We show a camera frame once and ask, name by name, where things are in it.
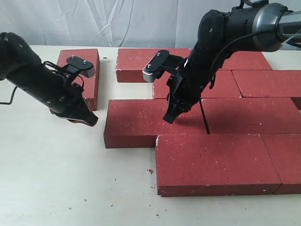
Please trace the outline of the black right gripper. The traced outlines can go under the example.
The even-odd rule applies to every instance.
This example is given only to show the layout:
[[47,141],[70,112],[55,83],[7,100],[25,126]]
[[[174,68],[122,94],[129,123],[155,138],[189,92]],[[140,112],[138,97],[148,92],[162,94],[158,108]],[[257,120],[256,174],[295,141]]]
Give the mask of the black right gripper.
[[173,123],[179,115],[187,113],[200,100],[208,83],[206,72],[193,72],[190,77],[183,70],[177,70],[166,83],[169,87],[168,107],[163,120]]

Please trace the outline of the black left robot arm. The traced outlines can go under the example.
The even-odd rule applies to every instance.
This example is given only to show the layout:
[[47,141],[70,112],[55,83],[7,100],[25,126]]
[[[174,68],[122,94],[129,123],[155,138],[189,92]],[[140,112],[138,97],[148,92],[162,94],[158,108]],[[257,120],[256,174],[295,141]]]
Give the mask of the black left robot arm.
[[42,62],[21,36],[0,34],[0,79],[8,80],[59,118],[96,125],[98,117],[83,97],[84,85],[74,82],[77,77],[91,78],[94,72],[94,65],[78,56],[67,58],[63,67]]

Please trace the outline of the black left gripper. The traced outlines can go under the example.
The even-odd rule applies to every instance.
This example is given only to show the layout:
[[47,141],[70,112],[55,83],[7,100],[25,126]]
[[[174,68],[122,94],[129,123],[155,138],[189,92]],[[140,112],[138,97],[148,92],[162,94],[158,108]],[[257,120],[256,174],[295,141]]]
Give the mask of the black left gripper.
[[40,102],[60,118],[93,127],[98,117],[88,108],[82,92],[79,84],[66,77],[50,77],[40,84]]

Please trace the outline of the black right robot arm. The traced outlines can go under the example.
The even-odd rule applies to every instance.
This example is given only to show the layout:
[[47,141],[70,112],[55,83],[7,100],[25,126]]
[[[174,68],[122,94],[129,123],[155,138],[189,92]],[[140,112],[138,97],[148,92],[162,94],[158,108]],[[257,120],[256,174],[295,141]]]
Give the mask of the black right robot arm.
[[210,10],[201,19],[197,42],[187,58],[176,57],[167,81],[168,123],[188,112],[212,89],[216,72],[238,51],[275,52],[283,43],[298,46],[301,14],[279,3],[254,2],[230,12]]

